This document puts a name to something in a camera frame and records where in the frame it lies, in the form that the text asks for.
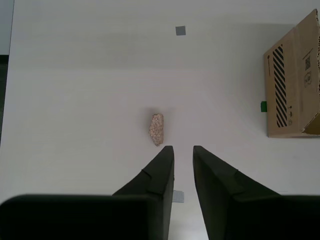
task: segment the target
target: green object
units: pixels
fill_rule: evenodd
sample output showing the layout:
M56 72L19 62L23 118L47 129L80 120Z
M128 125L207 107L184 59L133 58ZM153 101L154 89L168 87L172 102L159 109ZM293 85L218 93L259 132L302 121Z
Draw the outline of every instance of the green object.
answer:
M261 112L262 113L266 113L267 112L267 102L266 101L262 101L260 107L261 107Z

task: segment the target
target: dark floor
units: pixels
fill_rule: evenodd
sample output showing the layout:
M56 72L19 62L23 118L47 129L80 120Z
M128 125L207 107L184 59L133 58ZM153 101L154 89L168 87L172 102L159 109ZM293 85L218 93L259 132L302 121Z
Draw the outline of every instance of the dark floor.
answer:
M9 60L9 56L0 55L0 143L1 143L1 133L2 133L2 122L4 118L8 60Z

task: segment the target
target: black and white striped label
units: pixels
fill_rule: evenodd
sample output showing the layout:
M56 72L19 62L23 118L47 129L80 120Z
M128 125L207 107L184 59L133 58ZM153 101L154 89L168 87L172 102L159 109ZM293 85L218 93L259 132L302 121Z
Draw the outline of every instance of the black and white striped label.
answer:
M287 124L287 94L283 45L278 46L273 52L273 71L275 84L276 124L279 128Z

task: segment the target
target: green tape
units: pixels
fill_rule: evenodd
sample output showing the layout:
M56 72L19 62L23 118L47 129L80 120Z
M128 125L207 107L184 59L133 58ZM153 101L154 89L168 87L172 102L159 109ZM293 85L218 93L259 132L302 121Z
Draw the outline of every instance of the green tape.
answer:
M266 113L267 112L267 102L266 101L262 101L260 104L261 107L261 112L262 113Z

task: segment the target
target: cardboard box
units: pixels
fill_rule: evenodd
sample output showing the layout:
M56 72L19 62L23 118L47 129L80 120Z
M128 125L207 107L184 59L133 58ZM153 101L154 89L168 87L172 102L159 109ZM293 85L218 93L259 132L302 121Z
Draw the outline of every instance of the cardboard box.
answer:
M269 137L320 135L319 52L315 9L264 54Z

